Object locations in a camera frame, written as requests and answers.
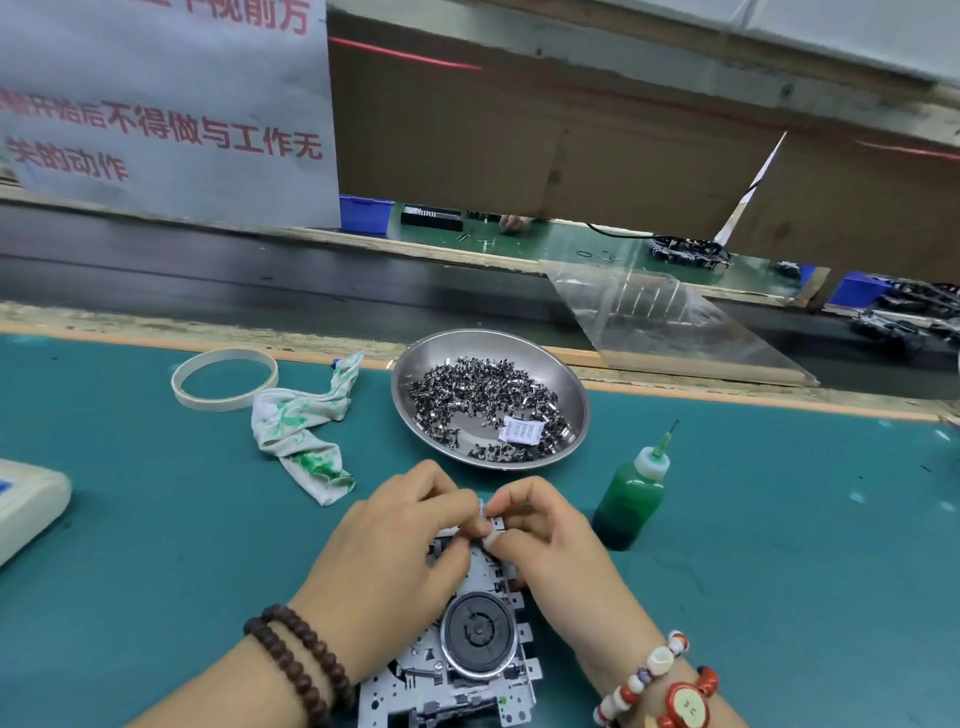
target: bracelet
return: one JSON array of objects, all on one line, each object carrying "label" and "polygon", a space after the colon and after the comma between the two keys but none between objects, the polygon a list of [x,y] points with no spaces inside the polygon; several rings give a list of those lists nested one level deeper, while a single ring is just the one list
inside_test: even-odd
[{"label": "bracelet", "polygon": [[330,715],[326,701],[320,697],[320,691],[314,687],[310,676],[303,672],[303,665],[294,659],[294,653],[287,647],[287,643],[259,617],[248,619],[243,625],[243,633],[253,635],[293,683],[294,690],[300,696],[303,709],[306,711],[307,725],[310,728],[326,725]]},{"label": "bracelet", "polygon": [[263,610],[262,619],[280,622],[289,629],[303,646],[310,650],[310,654],[320,663],[320,668],[326,674],[330,681],[330,687],[333,688],[334,705],[343,710],[349,710],[354,702],[354,689],[350,680],[344,671],[344,666],[337,662],[337,656],[327,650],[326,643],[321,640],[317,633],[310,629],[310,625],[300,617],[294,610],[285,604],[273,604]]},{"label": "bracelet", "polygon": [[[656,647],[647,657],[646,665],[627,678],[627,682],[605,696],[600,705],[593,709],[593,722],[600,728],[610,725],[614,718],[629,711],[640,700],[643,691],[656,678],[665,675],[673,667],[674,660],[690,648],[690,642],[683,632],[674,630],[666,639],[666,645]],[[662,726],[661,728],[686,728]]]},{"label": "bracelet", "polygon": [[657,718],[658,728],[707,728],[710,707],[707,698],[720,688],[720,678],[710,667],[697,667],[697,682],[674,683],[666,692],[666,715]]}]

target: white rag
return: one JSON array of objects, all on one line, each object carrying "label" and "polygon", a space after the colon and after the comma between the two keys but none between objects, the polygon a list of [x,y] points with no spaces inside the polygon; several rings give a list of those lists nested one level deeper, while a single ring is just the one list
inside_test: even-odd
[{"label": "white rag", "polygon": [[344,419],[361,361],[363,352],[338,360],[325,395],[275,387],[253,398],[250,425],[257,446],[278,457],[287,473],[320,505],[339,500],[353,490],[356,481],[344,470],[340,448],[308,428]]}]

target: green table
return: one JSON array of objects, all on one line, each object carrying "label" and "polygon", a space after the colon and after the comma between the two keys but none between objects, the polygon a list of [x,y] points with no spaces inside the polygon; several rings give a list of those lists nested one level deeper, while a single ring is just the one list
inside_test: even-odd
[{"label": "green table", "polygon": [[[66,513],[0,569],[0,725],[104,728],[137,715],[292,594],[349,505],[432,450],[389,375],[364,371],[321,429],[357,476],[321,508],[258,452],[249,411],[185,409],[189,354],[0,337],[0,455],[67,473]],[[257,372],[199,373],[242,391]],[[327,367],[280,364],[322,392]],[[543,472],[579,508],[675,419],[667,498],[614,559],[754,726],[955,726],[960,442],[936,425],[590,393],[583,446]],[[489,494],[503,477],[444,461]],[[588,725],[594,698],[536,614],[535,726]]]},{"label": "green table", "polygon": [[[598,257],[605,256],[605,250],[611,241],[599,232],[579,225],[557,222],[534,222],[523,233],[504,235],[496,223],[479,220],[464,220],[464,231],[469,237],[458,240],[459,232],[442,231],[434,228],[422,228],[417,225],[401,225],[400,212],[403,205],[394,204],[387,227],[387,238],[407,243],[421,243],[438,248],[471,253],[489,253],[506,257],[538,260],[544,257],[544,249],[561,243],[563,249],[584,251]],[[800,292],[800,282],[787,278],[768,267],[769,261],[749,255],[733,255],[728,268],[708,271],[691,268],[678,263],[666,263],[654,260],[645,240],[635,244],[641,250],[635,267],[657,273],[668,273],[684,283],[712,285],[749,293],[765,293],[771,296],[793,298]]]}]

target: red line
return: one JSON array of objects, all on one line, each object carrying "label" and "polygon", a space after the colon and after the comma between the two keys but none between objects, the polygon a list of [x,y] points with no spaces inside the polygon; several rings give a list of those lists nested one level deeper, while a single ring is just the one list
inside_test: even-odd
[{"label": "red line", "polygon": [[[390,56],[392,58],[402,59],[404,61],[414,61],[417,63],[426,63],[428,65],[439,66],[440,68],[449,68],[451,70],[457,71],[484,71],[483,66],[474,65],[473,63],[458,63],[456,61],[444,61],[442,59],[429,58],[428,56],[418,56],[414,53],[405,53],[403,51],[395,51],[392,48],[384,48],[379,45],[371,45],[369,43],[361,43],[358,40],[349,40],[343,37],[330,36],[329,41],[337,45],[346,45],[350,48],[357,48],[362,51],[368,51],[370,53],[377,53],[381,56]],[[637,104],[648,104],[650,106],[663,107],[665,109],[673,109],[677,111],[684,111],[686,113],[699,114],[700,116],[708,116],[714,119],[723,119],[724,121],[732,121],[738,124],[743,124],[754,129],[763,129],[774,132],[784,132],[789,131],[797,133],[796,130],[791,130],[789,125],[781,124],[771,124],[768,122],[754,121],[752,119],[746,119],[742,116],[737,116],[731,113],[725,113],[723,111],[710,111],[706,109],[700,109],[688,104],[681,104],[679,102],[672,101],[662,101],[660,99],[651,99],[645,96],[635,96],[630,93],[621,93],[619,91],[609,91],[604,88],[595,88],[593,86],[582,86],[582,85],[572,85],[572,84],[558,84],[553,82],[542,82],[537,80],[531,80],[531,83],[536,85],[544,85],[551,88],[559,88],[562,90],[573,91],[575,93],[582,93],[590,96],[604,96],[611,99],[617,99],[619,101],[630,101]],[[948,161],[960,162],[960,154],[954,154],[951,152],[943,152],[936,149],[925,149],[923,147],[901,147],[888,144],[875,144],[873,142],[864,141],[863,139],[853,139],[849,138],[848,141],[859,144],[864,147],[871,147],[873,149],[879,149],[886,152],[896,152],[898,154],[907,154],[914,155],[918,157],[935,157],[940,159],[946,159]]]},{"label": "red line", "polygon": [[472,63],[457,63],[454,61],[441,61],[440,59],[431,59],[426,56],[418,56],[414,53],[404,53],[403,51],[395,51],[392,48],[382,48],[378,45],[370,45],[369,43],[361,43],[359,40],[347,40],[344,37],[330,36],[328,40],[331,43],[337,45],[346,45],[350,48],[359,48],[362,51],[370,51],[371,53],[379,53],[381,56],[392,56],[395,59],[404,59],[405,61],[416,61],[417,63],[427,63],[429,65],[437,65],[440,68],[453,68],[458,71],[482,71],[483,66],[473,65]]}]

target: green liquid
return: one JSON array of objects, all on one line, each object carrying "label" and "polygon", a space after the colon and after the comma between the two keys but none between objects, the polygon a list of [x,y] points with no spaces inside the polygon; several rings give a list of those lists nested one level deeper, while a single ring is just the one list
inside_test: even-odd
[{"label": "green liquid", "polygon": [[624,463],[593,514],[593,531],[610,550],[625,551],[662,502],[662,483],[643,477],[633,462]]}]

